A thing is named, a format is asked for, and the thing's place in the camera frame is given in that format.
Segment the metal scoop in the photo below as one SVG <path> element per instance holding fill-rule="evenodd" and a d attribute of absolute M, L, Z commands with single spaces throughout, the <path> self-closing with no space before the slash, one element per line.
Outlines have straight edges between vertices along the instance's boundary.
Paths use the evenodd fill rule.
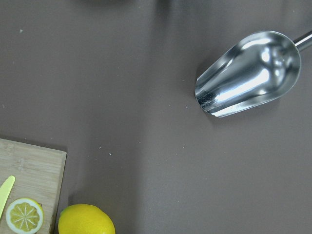
<path fill-rule="evenodd" d="M 203 111 L 215 117 L 278 99 L 297 83 L 300 53 L 311 45 L 311 32 L 296 40 L 276 31 L 255 32 L 197 78 L 195 98 Z"/>

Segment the whole yellow lemon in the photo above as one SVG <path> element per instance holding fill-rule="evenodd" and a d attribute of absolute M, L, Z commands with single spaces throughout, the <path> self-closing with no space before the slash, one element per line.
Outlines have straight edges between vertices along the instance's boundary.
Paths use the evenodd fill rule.
<path fill-rule="evenodd" d="M 66 207 L 58 220 L 60 234 L 114 234 L 110 217 L 100 208 L 88 204 Z"/>

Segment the bamboo cutting board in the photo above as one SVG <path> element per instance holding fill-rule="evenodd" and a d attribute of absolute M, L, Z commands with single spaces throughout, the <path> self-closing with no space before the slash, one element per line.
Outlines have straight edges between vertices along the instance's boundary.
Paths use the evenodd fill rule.
<path fill-rule="evenodd" d="M 59 204 L 67 153 L 60 150 L 1 139 L 0 181 L 9 176 L 15 183 L 5 204 L 19 198 L 31 198 L 41 204 L 44 222 L 40 234 L 52 234 Z"/>

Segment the lemon half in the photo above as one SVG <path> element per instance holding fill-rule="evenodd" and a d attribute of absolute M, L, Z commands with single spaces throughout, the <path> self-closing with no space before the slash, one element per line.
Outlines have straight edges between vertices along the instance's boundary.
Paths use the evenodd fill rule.
<path fill-rule="evenodd" d="M 5 219 L 14 233 L 35 234 L 43 225 L 44 211 L 35 200 L 19 198 L 8 206 Z"/>

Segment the yellow plastic knife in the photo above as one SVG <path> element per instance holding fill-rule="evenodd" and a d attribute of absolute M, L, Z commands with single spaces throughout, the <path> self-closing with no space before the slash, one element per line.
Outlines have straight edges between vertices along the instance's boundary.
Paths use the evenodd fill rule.
<path fill-rule="evenodd" d="M 15 180 L 15 176 L 10 175 L 0 187 L 0 216 L 2 216 L 2 212 L 11 193 Z"/>

